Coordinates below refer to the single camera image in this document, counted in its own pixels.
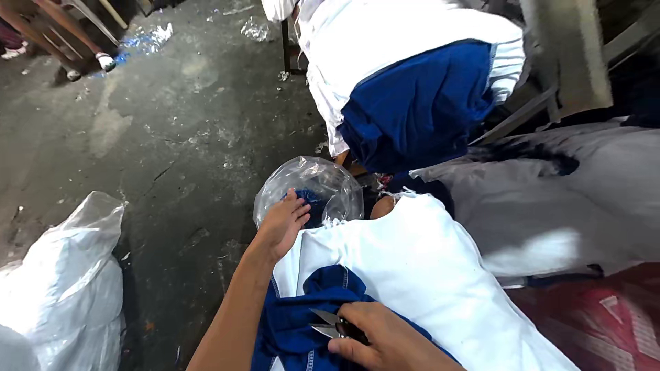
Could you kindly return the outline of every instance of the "blue garment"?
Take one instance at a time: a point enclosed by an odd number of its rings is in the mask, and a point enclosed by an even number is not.
[[[410,57],[358,84],[337,127],[370,172],[398,173],[467,152],[491,111],[490,44],[461,42]]]
[[[279,298],[277,283],[271,279],[261,313],[261,321],[252,356],[253,371],[270,370],[279,356],[286,371],[363,370],[341,356],[327,350],[330,338],[317,332],[309,323],[323,323],[310,308],[337,313],[348,302],[373,302],[365,295],[366,286],[350,269],[330,265],[317,269],[303,284],[305,295]],[[431,335],[410,322],[425,338]],[[444,349],[445,354],[453,357]]]
[[[311,189],[296,189],[296,195],[298,198],[305,199],[305,205],[310,204],[310,219],[305,223],[303,229],[313,229],[319,228],[323,225],[323,212],[325,211],[325,206],[327,205],[327,199],[321,199],[316,192]]]

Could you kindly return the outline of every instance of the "white fabric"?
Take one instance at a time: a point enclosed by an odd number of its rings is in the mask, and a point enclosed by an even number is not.
[[[348,149],[336,128],[360,81],[393,63],[460,40],[493,45],[490,87],[503,102],[520,78],[523,31],[509,20],[449,0],[326,0],[300,20],[310,92],[328,130],[331,156]]]
[[[268,20],[279,22],[287,19],[293,13],[296,2],[296,0],[261,0],[261,5]]]
[[[456,220],[497,277],[563,272],[600,264],[606,274],[660,261],[660,130],[579,125],[524,135],[579,160],[570,175],[547,161],[459,158],[411,172],[441,180]]]
[[[377,220],[301,231],[273,271],[280,296],[302,295],[304,281],[332,264],[355,272],[367,294],[426,329],[467,370],[577,371],[481,267],[472,238],[429,195],[404,195]]]

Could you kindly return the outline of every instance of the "scissors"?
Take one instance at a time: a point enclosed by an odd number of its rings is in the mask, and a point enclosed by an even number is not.
[[[338,337],[348,337],[369,345],[369,339],[364,332],[349,321],[339,317],[337,314],[326,312],[325,310],[311,309],[317,316],[327,323],[310,323],[310,326],[316,331],[327,337],[336,339]]]

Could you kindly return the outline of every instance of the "shoe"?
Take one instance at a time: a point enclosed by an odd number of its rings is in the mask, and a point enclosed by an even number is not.
[[[101,65],[103,71],[105,72],[110,72],[113,69],[115,69],[115,67],[117,67],[117,63],[115,63],[115,60],[112,59],[112,57],[110,57],[106,53],[97,53],[95,55],[95,58],[98,61],[98,64]]]
[[[25,54],[25,52],[27,51],[27,49],[25,48],[26,44],[27,44],[26,42],[23,42],[23,46],[20,47],[19,49],[7,49],[7,48],[5,48],[5,53],[3,55],[0,55],[0,57],[2,59],[4,59],[5,61],[8,61],[10,59],[14,59],[14,58],[18,57],[19,55]]]
[[[82,75],[74,69],[67,71],[67,79],[69,79],[69,81],[71,81],[72,83],[80,80],[81,76]]]

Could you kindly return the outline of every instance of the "concrete floor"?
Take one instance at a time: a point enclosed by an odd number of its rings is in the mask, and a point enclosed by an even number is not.
[[[326,140],[305,78],[278,79],[279,30],[273,42],[240,34],[262,12],[187,0],[138,16],[128,37],[172,23],[159,53],[63,86],[51,57],[0,61],[0,265],[90,191],[128,201],[114,252],[131,252],[120,370],[185,369],[256,233],[255,194]]]

